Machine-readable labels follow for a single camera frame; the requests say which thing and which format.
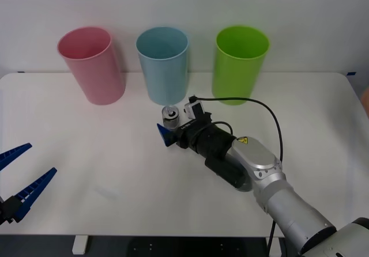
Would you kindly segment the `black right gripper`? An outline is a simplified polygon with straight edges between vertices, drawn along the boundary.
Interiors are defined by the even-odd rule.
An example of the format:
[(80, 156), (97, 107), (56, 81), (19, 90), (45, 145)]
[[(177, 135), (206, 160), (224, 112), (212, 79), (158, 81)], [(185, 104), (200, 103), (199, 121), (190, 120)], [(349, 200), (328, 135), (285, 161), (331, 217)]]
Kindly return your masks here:
[(160, 124), (157, 124), (157, 128), (166, 147), (176, 143), (182, 149), (211, 150), (211, 122), (211, 113), (205, 112), (199, 119), (193, 119), (180, 126), (176, 132)]

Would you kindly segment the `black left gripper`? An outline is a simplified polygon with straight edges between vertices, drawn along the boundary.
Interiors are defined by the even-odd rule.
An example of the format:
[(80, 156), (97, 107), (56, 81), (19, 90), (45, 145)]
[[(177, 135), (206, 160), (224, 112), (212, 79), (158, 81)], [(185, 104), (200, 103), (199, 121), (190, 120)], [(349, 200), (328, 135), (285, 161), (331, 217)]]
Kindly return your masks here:
[[(26, 143), (1, 153), (0, 171), (6, 168), (11, 162), (13, 162), (31, 147), (32, 145), (30, 143)], [(12, 223), (13, 221), (20, 222), (30, 211), (31, 206), (34, 204), (56, 173), (57, 169), (55, 167), (51, 168), (32, 184), (25, 187), (16, 195), (11, 196), (8, 199), (9, 203), (1, 198), (0, 224), (2, 225), (5, 221), (8, 221), (8, 223)]]

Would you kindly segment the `person's hand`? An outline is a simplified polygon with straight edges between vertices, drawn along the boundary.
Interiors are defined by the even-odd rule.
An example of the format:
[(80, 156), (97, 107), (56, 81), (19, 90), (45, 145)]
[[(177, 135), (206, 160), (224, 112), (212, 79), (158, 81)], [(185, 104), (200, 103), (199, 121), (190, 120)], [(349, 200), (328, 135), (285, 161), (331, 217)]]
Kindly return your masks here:
[(361, 103), (366, 111), (367, 115), (369, 114), (369, 87), (365, 89), (361, 97)]

